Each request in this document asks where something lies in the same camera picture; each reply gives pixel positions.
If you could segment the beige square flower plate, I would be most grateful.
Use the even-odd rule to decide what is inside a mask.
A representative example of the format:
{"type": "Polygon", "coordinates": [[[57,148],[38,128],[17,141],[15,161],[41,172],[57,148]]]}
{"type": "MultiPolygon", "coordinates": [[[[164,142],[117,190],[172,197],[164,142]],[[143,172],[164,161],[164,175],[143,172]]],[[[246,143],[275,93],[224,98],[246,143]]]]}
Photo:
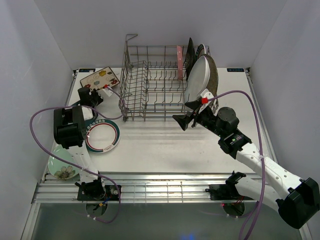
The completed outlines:
{"type": "Polygon", "coordinates": [[[82,87],[97,91],[105,89],[106,87],[112,88],[119,83],[120,80],[110,67],[102,68],[80,80],[82,87]]]}

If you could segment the white oval plate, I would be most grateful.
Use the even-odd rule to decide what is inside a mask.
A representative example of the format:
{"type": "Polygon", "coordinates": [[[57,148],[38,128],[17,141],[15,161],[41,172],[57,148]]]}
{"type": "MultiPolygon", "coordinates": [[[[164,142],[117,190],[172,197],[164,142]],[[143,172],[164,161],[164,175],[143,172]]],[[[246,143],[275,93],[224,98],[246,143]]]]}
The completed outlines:
{"type": "Polygon", "coordinates": [[[184,92],[184,103],[195,101],[205,90],[210,79],[210,65],[205,55],[202,55],[192,67],[184,92]]]}

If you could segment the speckled beige blue round plate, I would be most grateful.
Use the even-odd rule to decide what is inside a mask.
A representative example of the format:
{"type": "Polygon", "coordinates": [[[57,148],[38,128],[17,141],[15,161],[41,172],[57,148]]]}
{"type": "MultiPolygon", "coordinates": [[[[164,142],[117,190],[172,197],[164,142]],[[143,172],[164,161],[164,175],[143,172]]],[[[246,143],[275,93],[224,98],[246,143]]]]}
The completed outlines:
{"type": "Polygon", "coordinates": [[[214,97],[216,97],[219,84],[219,76],[216,63],[214,59],[208,54],[203,54],[202,57],[205,57],[209,65],[209,79],[205,88],[210,91],[214,97]]]}

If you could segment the white plate teal red rim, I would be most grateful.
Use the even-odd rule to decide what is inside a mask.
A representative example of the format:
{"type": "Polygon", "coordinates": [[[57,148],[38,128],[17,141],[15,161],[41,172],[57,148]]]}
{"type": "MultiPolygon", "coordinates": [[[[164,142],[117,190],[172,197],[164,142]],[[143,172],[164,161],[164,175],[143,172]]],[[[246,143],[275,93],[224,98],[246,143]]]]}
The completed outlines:
{"type": "Polygon", "coordinates": [[[195,52],[195,60],[197,61],[202,55],[205,55],[209,52],[209,47],[204,44],[199,44],[195,52]]]}
{"type": "Polygon", "coordinates": [[[120,128],[114,121],[98,119],[86,127],[85,144],[89,152],[103,154],[117,146],[120,136],[120,128]]]}

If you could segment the grey wire dish rack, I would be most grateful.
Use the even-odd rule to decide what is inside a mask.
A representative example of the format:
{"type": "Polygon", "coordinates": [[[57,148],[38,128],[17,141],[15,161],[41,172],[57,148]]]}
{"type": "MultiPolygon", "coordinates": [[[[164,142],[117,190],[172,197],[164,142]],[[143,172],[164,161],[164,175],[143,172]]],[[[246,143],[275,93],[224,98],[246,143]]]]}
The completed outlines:
{"type": "Polygon", "coordinates": [[[185,57],[181,45],[183,80],[178,80],[177,46],[139,45],[138,35],[125,36],[119,93],[123,121],[167,121],[189,111],[185,106],[187,87],[185,57]]]}

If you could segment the black square floral plate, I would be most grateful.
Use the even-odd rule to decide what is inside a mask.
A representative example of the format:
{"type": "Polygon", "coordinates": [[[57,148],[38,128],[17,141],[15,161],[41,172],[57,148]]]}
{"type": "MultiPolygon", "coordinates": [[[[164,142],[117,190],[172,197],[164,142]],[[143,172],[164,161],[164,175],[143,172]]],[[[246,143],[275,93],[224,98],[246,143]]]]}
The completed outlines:
{"type": "Polygon", "coordinates": [[[195,48],[194,48],[194,42],[192,38],[189,38],[188,41],[188,47],[185,55],[185,74],[186,74],[186,80],[189,79],[190,72],[192,70],[192,67],[194,65],[195,60],[195,48]]]}

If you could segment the pink polka dot plate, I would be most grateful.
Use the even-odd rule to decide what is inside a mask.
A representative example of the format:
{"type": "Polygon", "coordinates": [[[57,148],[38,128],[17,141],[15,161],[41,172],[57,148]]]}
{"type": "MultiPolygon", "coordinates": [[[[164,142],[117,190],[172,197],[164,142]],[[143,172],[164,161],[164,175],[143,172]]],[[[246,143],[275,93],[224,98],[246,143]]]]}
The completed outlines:
{"type": "Polygon", "coordinates": [[[181,46],[176,46],[177,50],[177,73],[178,73],[178,80],[183,80],[183,49],[181,46]]]}

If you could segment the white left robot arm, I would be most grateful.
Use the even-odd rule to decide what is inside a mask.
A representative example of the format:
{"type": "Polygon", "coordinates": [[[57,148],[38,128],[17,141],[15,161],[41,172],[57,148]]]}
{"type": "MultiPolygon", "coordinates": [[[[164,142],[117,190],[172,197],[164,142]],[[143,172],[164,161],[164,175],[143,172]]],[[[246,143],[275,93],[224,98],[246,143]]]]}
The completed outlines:
{"type": "Polygon", "coordinates": [[[86,121],[94,118],[94,108],[103,102],[103,98],[89,87],[81,87],[77,92],[77,105],[53,111],[54,140],[68,151],[80,169],[80,183],[76,185],[87,197],[100,200],[106,195],[106,187],[86,147],[86,121]]]}

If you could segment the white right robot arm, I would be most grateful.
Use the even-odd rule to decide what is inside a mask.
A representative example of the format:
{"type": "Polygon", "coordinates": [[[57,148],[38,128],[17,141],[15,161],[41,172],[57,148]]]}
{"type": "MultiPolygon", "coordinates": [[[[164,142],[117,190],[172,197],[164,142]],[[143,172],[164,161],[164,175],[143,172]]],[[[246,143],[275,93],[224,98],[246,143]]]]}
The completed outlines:
{"type": "Polygon", "coordinates": [[[179,126],[186,130],[189,123],[199,124],[219,137],[222,151],[246,165],[267,183],[262,186],[244,173],[236,172],[229,177],[226,194],[237,199],[249,197],[277,211],[280,217],[294,229],[300,229],[320,210],[319,184],[308,177],[303,179],[267,156],[259,153],[252,140],[238,129],[239,119],[230,107],[222,107],[214,114],[207,105],[199,101],[189,102],[192,111],[184,115],[173,115],[179,126]]]}

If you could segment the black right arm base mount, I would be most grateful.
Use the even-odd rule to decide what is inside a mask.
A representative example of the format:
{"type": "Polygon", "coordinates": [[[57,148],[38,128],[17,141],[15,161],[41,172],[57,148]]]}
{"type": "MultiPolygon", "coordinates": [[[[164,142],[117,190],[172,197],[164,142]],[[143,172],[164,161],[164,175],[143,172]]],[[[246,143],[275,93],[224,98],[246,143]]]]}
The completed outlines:
{"type": "Polygon", "coordinates": [[[227,184],[210,184],[204,190],[209,193],[210,200],[234,200],[238,194],[235,190],[227,184]]]}

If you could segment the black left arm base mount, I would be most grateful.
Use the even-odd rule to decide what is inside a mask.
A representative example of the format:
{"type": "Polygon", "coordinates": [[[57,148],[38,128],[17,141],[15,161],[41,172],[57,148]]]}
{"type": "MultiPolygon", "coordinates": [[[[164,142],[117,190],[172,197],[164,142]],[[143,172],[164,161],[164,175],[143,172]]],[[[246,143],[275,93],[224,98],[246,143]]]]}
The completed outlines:
{"type": "Polygon", "coordinates": [[[103,187],[80,187],[77,194],[78,201],[118,201],[122,186],[104,185],[103,187]]]}

